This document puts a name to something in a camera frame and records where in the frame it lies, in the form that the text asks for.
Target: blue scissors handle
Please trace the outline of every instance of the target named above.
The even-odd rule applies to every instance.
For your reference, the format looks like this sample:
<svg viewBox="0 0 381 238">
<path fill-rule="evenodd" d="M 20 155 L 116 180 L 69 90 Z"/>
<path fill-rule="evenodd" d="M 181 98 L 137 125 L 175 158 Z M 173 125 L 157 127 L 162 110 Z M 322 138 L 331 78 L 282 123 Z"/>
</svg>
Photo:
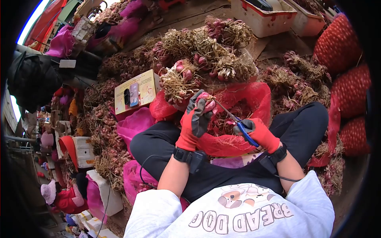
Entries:
<svg viewBox="0 0 381 238">
<path fill-rule="evenodd" d="M 244 124 L 242 124 L 241 122 L 237 122 L 237 126 L 240 129 L 240 131 L 242 132 L 243 137 L 246 138 L 246 140 L 249 142 L 250 145 L 253 145 L 255 147 L 259 147 L 259 145 L 244 130 L 244 128 L 248 129 L 247 127 L 245 127 Z"/>
</svg>

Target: red awning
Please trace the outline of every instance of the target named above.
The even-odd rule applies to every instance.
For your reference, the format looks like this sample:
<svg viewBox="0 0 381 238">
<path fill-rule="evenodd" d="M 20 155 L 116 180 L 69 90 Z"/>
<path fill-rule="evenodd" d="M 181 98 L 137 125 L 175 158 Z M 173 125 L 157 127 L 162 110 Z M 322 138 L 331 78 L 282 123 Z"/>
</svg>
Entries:
<svg viewBox="0 0 381 238">
<path fill-rule="evenodd" d="M 58 15 L 61 13 L 62 8 L 66 5 L 67 0 L 55 0 L 50 6 L 45 9 L 45 11 L 38 18 L 37 22 L 34 24 L 34 27 L 29 32 L 28 37 L 24 45 L 31 45 L 33 42 L 43 42 L 45 35 L 48 32 L 51 25 L 56 22 Z M 38 44 L 34 49 L 40 48 L 41 44 Z"/>
</svg>

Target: mesh sack of shallots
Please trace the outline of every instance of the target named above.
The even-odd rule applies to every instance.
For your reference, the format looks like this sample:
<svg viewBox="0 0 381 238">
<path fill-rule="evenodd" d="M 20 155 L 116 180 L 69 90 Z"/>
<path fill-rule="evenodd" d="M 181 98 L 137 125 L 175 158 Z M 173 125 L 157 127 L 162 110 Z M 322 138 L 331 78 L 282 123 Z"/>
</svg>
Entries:
<svg viewBox="0 0 381 238">
<path fill-rule="evenodd" d="M 240 119 L 260 118 L 266 126 L 270 122 L 270 88 L 266 83 L 237 83 L 213 95 L 227 110 Z M 233 133 L 234 123 L 217 106 L 208 131 L 197 143 L 197 148 L 216 157 L 239 156 L 255 149 L 242 136 Z"/>
<path fill-rule="evenodd" d="M 171 115 L 175 114 L 177 109 L 174 108 L 173 105 L 168 104 L 164 98 L 164 91 L 160 90 L 149 105 L 149 111 L 157 121 L 164 121 L 169 119 Z"/>
</svg>

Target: hand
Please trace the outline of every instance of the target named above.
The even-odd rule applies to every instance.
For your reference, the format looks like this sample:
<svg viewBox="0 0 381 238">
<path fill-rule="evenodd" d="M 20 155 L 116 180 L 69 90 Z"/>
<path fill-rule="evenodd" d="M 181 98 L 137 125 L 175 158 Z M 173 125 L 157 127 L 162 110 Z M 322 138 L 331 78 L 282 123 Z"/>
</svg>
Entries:
<svg viewBox="0 0 381 238">
<path fill-rule="evenodd" d="M 200 99 L 195 105 L 197 97 L 204 92 L 198 91 L 190 98 L 187 110 L 182 119 L 182 128 L 176 146 L 187 151 L 195 151 L 199 138 L 207 131 L 212 112 L 202 114 L 205 108 L 205 100 Z"/>
<path fill-rule="evenodd" d="M 245 132 L 248 133 L 254 141 L 265 148 L 270 154 L 274 153 L 278 149 L 280 139 L 275 137 L 269 131 L 261 119 L 244 119 L 241 123 L 248 128 L 244 128 Z M 238 126 L 234 126 L 233 131 L 238 135 L 242 135 L 242 132 Z"/>
</svg>

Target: wrist strap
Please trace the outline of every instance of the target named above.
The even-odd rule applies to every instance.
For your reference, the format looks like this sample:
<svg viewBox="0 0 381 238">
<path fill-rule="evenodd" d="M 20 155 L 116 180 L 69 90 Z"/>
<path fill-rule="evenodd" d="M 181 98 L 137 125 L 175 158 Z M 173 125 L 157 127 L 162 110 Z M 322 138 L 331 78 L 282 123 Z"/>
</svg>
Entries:
<svg viewBox="0 0 381 238">
<path fill-rule="evenodd" d="M 283 143 L 283 146 L 279 147 L 274 153 L 270 154 L 270 160 L 273 165 L 277 165 L 278 162 L 281 162 L 287 155 L 287 146 Z"/>
<path fill-rule="evenodd" d="M 177 147 L 173 150 L 173 157 L 180 162 L 190 163 L 192 156 L 190 153 L 191 152 L 188 150 L 183 150 L 182 148 Z"/>
</svg>

